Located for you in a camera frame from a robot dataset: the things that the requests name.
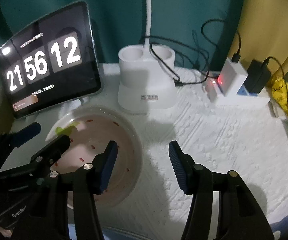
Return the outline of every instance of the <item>power strip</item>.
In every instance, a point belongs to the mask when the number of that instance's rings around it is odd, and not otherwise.
[[[211,71],[212,76],[218,76],[219,72]],[[238,90],[235,95],[225,96],[216,79],[208,78],[204,83],[204,90],[207,93],[209,100],[217,106],[237,106],[247,109],[260,109],[265,107],[270,101],[270,96],[266,88],[259,94],[249,93],[244,85]]]

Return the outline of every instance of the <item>textured white table surface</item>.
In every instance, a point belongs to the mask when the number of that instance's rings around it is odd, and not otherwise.
[[[177,140],[184,153],[211,171],[236,170],[257,199],[268,222],[288,215],[288,127],[271,116],[268,106],[261,110],[215,107],[201,85],[178,88],[177,104],[169,110],[147,115],[122,112],[117,103],[118,64],[104,64],[104,89],[89,98],[88,104],[106,106],[126,117],[143,146],[143,169],[132,193],[119,205],[98,207],[103,226],[124,229],[151,239],[180,239],[188,216],[191,196],[179,189],[168,156],[168,144]],[[192,70],[177,68],[181,80],[194,80]],[[46,143],[53,124],[79,101],[65,103],[40,113],[36,121],[41,133],[15,149],[3,169],[29,162],[31,155]],[[12,130],[26,126],[24,120]],[[209,239],[215,238],[218,194],[214,193]]]

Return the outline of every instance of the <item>white bowl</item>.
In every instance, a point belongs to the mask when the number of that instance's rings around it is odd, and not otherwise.
[[[134,189],[142,168],[142,147],[133,126],[111,109],[82,106],[58,120],[49,131],[46,141],[60,134],[71,139],[69,149],[51,166],[60,174],[76,171],[103,153],[108,142],[118,145],[117,159],[102,195],[95,195],[96,204],[115,206]],[[68,193],[68,207],[73,209],[73,193]]]

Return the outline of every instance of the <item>white power adapter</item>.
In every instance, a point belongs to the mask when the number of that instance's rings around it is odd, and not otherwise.
[[[225,97],[236,95],[248,76],[241,63],[226,58],[223,69],[218,77],[218,85]]]

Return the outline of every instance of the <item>green curtain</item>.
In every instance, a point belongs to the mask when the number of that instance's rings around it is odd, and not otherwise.
[[[0,46],[29,23],[77,0],[0,0]],[[118,51],[138,44],[145,34],[145,0],[83,0],[89,4],[94,39],[100,62],[118,62]],[[243,0],[152,0],[151,35],[159,35],[206,49],[212,70],[220,70],[228,54],[239,23]],[[209,18],[229,21],[211,23],[206,35],[217,42],[219,49],[201,35],[200,27]],[[201,56],[171,43],[193,61],[204,65]],[[191,68],[176,58],[177,64]]]

